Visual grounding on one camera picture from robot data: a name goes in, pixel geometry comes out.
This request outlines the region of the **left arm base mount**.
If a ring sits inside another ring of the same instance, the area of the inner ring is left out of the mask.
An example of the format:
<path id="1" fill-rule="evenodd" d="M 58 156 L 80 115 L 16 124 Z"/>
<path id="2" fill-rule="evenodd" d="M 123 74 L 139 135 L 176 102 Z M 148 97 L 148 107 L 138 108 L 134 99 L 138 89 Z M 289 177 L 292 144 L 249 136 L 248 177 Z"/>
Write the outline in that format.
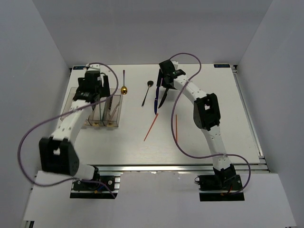
<path id="1" fill-rule="evenodd" d="M 121 172 L 101 172 L 96 179 L 98 183 L 88 183 L 75 180 L 72 183 L 71 199 L 110 199 L 113 200 L 120 188 Z"/>

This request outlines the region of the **black knife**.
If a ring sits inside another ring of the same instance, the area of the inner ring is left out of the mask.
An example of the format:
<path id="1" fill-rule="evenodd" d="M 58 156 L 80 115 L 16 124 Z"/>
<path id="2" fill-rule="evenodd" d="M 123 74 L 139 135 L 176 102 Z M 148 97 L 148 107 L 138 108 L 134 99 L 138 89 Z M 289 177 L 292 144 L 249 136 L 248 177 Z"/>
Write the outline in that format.
<path id="1" fill-rule="evenodd" d="M 164 91 L 164 94 L 162 96 L 161 102 L 160 102 L 160 104 L 158 106 L 159 109 L 162 107 L 163 103 L 165 102 L 167 94 L 168 94 L 168 91 L 169 91 L 169 88 L 166 88 L 165 91 Z"/>

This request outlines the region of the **black handled fork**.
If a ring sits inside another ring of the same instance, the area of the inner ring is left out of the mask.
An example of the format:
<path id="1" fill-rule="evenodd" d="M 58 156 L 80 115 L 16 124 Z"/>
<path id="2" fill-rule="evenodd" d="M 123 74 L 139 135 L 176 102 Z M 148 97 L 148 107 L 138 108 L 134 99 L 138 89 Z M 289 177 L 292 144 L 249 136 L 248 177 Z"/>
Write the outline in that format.
<path id="1" fill-rule="evenodd" d="M 110 120 L 111 117 L 112 102 L 113 102 L 113 97 L 111 97 L 108 102 L 108 109 L 107 109 L 108 120 Z"/>

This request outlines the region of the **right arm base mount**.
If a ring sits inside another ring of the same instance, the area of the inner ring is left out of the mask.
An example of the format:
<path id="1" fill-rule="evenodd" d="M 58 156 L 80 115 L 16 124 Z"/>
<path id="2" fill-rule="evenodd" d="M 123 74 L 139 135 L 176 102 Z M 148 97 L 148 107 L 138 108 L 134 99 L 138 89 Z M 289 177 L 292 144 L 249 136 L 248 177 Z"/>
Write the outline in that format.
<path id="1" fill-rule="evenodd" d="M 223 187 L 215 175 L 200 175 L 194 179 L 199 186 L 199 199 L 201 202 L 244 201 L 242 181 L 239 175 Z"/>

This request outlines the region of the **silver fork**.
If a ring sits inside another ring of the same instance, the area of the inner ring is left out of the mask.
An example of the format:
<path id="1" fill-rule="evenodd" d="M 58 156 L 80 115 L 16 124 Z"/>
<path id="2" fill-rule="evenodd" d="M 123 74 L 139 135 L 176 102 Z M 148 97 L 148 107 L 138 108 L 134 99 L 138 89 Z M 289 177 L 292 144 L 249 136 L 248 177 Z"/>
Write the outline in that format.
<path id="1" fill-rule="evenodd" d="M 109 113 L 109 118 L 108 118 L 108 121 L 109 121 L 109 122 L 112 121 L 113 117 L 115 116 L 115 113 L 116 113 L 116 111 L 117 111 L 119 105 L 120 105 L 120 104 L 118 103 L 118 104 L 115 106 L 115 108 L 113 109 L 113 111 L 112 111 L 111 113 Z"/>

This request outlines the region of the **blue knife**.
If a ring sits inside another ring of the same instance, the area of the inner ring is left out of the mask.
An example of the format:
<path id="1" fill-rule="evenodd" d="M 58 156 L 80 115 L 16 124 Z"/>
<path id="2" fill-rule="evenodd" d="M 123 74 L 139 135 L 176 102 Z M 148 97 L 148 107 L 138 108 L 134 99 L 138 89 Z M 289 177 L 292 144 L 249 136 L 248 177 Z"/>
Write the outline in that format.
<path id="1" fill-rule="evenodd" d="M 159 89 L 160 89 L 160 87 L 156 86 L 155 99 L 154 99 L 154 113 L 155 113 L 155 115 L 157 114 L 157 110 L 158 110 Z"/>

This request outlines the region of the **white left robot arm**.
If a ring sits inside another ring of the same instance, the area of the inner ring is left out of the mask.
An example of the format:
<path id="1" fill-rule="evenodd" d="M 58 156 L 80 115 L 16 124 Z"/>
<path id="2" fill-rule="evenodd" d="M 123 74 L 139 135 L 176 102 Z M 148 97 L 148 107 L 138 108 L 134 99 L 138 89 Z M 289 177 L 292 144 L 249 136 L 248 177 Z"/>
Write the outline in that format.
<path id="1" fill-rule="evenodd" d="M 101 78 L 99 65 L 90 65 L 84 77 L 78 78 L 78 88 L 72 98 L 70 114 L 67 114 L 59 127 L 48 137 L 39 141 L 39 152 L 44 172 L 67 175 L 84 179 L 91 190 L 100 185 L 100 177 L 95 167 L 82 164 L 74 149 L 76 138 L 103 97 L 110 96 L 107 75 Z"/>

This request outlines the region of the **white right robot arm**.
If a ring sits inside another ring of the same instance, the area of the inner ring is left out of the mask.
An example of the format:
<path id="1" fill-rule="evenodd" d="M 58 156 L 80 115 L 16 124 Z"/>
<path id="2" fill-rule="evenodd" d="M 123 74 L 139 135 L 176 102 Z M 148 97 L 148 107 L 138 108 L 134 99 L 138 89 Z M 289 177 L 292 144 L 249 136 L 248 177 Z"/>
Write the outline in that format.
<path id="1" fill-rule="evenodd" d="M 179 90 L 191 101 L 194 123 L 203 132 L 210 153 L 213 155 L 215 185 L 219 189 L 226 189 L 235 178 L 236 171 L 226 155 L 220 135 L 220 110 L 217 96 L 200 90 L 171 60 L 161 62 L 159 66 L 154 110 L 157 111 L 163 105 L 169 89 Z"/>

